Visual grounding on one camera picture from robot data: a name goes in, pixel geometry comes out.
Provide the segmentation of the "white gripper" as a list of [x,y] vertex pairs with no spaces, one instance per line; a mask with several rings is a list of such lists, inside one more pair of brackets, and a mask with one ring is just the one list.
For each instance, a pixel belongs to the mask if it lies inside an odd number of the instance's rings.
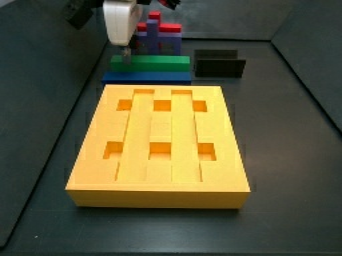
[[131,48],[127,45],[141,21],[143,8],[137,0],[105,0],[103,13],[109,40],[113,45],[123,46],[122,61],[130,65]]

